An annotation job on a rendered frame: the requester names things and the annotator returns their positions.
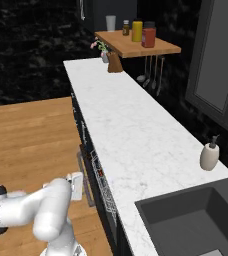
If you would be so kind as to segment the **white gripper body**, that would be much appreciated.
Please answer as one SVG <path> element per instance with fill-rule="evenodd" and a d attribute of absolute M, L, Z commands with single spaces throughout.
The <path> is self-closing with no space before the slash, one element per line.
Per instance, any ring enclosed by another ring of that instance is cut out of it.
<path fill-rule="evenodd" d="M 82 190 L 83 190 L 83 173 L 74 172 L 71 179 L 72 186 L 72 201 L 80 201 L 82 199 Z"/>

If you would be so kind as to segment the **grey dishwasher door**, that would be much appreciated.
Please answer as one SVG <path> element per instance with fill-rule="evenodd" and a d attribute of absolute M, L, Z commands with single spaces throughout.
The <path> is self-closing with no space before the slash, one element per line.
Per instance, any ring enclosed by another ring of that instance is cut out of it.
<path fill-rule="evenodd" d="M 79 170 L 83 173 L 83 192 L 86 195 L 88 205 L 90 207 L 94 207 L 95 201 L 94 201 L 93 192 L 92 192 L 91 186 L 90 186 L 90 180 L 88 178 L 86 165 L 85 165 L 84 158 L 83 158 L 83 145 L 82 144 L 80 144 L 78 147 L 77 161 L 78 161 Z"/>

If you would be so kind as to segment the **white cup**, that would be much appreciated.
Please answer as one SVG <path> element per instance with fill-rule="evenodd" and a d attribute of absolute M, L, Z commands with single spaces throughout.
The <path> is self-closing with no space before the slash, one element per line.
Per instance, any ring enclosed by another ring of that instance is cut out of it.
<path fill-rule="evenodd" d="M 108 32 L 114 32 L 116 27 L 116 16 L 107 15 L 106 16 L 106 27 Z"/>

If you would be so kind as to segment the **dark base cupboards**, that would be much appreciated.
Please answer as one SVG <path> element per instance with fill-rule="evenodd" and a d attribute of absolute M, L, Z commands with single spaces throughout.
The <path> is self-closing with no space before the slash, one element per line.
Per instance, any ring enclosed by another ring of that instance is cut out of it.
<path fill-rule="evenodd" d="M 107 212 L 105 209 L 98 182 L 96 180 L 96 176 L 91 163 L 90 152 L 95 150 L 95 148 L 93 146 L 93 142 L 91 140 L 74 91 L 71 91 L 71 98 L 74 120 L 78 129 L 81 144 L 83 145 L 83 158 L 86 165 L 88 178 L 90 180 L 91 190 L 93 192 L 97 212 L 107 236 L 108 243 L 111 247 L 111 251 L 113 256 L 133 256 L 125 232 L 123 230 L 121 220 L 118 216 L 118 211 L 116 213 L 116 219 L 113 219 L 112 214 Z"/>

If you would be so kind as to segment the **dark grey sink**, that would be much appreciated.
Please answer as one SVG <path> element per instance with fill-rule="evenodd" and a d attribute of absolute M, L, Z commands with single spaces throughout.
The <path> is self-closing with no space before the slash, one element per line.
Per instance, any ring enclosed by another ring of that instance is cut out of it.
<path fill-rule="evenodd" d="M 135 205 L 159 256 L 228 256 L 228 178 Z"/>

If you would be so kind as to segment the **hanging metal spoon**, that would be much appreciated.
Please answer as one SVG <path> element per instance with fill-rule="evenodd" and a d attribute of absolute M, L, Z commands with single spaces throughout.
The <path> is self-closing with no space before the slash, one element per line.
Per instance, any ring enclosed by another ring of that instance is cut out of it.
<path fill-rule="evenodd" d="M 145 82 L 143 83 L 143 88 L 146 88 L 150 82 L 150 78 L 151 78 L 151 68 L 152 68 L 152 56 L 150 57 L 150 67 L 149 67 L 149 74 L 147 79 L 145 80 Z"/>

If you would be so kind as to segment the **hanging metal ladle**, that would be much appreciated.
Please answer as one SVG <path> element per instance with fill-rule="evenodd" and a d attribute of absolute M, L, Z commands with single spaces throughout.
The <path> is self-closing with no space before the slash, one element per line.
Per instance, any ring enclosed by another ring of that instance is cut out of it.
<path fill-rule="evenodd" d="M 142 75 L 139 75 L 137 77 L 137 79 L 136 79 L 138 82 L 144 82 L 145 79 L 146 79 L 146 74 L 147 74 L 147 58 L 148 58 L 148 56 L 145 56 L 144 73 Z"/>

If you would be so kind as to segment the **brown knife block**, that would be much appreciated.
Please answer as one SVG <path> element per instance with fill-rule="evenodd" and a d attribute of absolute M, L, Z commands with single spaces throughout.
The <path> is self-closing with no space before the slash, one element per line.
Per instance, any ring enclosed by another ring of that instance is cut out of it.
<path fill-rule="evenodd" d="M 108 52 L 108 72 L 109 73 L 120 73 L 123 71 L 122 64 L 120 62 L 120 59 L 118 55 L 115 52 Z"/>

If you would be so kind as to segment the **hanging metal spatula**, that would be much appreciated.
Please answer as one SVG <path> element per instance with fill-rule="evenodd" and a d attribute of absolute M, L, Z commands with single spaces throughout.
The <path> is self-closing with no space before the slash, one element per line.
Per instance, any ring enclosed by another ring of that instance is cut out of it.
<path fill-rule="evenodd" d="M 158 66 L 158 56 L 156 55 L 155 67 L 154 67 L 154 78 L 153 78 L 152 85 L 151 85 L 152 90 L 155 90 L 155 88 L 156 88 L 157 66 Z"/>

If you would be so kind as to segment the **hanging dark utensil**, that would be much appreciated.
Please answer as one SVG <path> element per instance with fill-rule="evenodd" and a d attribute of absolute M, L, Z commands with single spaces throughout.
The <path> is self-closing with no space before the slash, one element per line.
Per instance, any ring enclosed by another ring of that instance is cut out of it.
<path fill-rule="evenodd" d="M 159 84 L 156 92 L 156 97 L 159 96 L 162 86 L 162 75 L 163 75 L 163 66 L 164 66 L 165 57 L 161 56 L 161 66 L 160 66 L 160 75 L 159 75 Z"/>

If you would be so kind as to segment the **beige soap dispenser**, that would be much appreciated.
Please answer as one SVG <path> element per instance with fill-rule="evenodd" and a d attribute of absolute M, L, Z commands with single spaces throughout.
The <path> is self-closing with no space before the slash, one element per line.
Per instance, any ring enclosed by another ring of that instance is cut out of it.
<path fill-rule="evenodd" d="M 200 154 L 200 167 L 203 170 L 211 171 L 219 160 L 220 149 L 217 145 L 218 135 L 214 135 L 211 141 L 204 145 Z"/>

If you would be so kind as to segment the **small brown bottle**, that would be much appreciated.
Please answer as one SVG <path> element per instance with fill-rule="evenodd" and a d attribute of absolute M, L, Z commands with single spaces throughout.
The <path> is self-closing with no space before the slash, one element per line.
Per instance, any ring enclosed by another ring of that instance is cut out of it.
<path fill-rule="evenodd" d="M 128 36 L 129 35 L 129 31 L 130 31 L 130 27 L 129 27 L 129 20 L 124 20 L 123 21 L 123 29 L 122 29 L 122 34 L 123 36 Z"/>

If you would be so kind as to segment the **yellow bottle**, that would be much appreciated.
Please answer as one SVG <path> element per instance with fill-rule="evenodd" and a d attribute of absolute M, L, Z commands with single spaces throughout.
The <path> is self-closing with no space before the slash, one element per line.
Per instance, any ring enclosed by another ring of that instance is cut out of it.
<path fill-rule="evenodd" d="M 143 22 L 139 19 L 134 19 L 132 22 L 132 41 L 140 42 L 142 40 Z"/>

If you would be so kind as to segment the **wooden wall shelf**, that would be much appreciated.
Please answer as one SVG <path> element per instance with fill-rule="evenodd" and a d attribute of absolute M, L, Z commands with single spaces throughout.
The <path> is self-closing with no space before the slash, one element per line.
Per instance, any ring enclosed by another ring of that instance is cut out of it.
<path fill-rule="evenodd" d="M 122 58 L 176 54 L 181 48 L 162 39 L 155 39 L 153 48 L 145 48 L 140 42 L 133 42 L 132 35 L 123 36 L 121 30 L 114 32 L 97 31 L 95 36 Z"/>

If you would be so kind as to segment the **grey wall cupboard door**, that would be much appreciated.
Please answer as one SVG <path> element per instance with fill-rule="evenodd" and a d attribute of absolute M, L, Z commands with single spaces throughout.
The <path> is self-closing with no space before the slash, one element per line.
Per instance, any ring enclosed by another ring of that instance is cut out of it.
<path fill-rule="evenodd" d="M 228 0 L 202 0 L 185 98 L 228 130 Z"/>

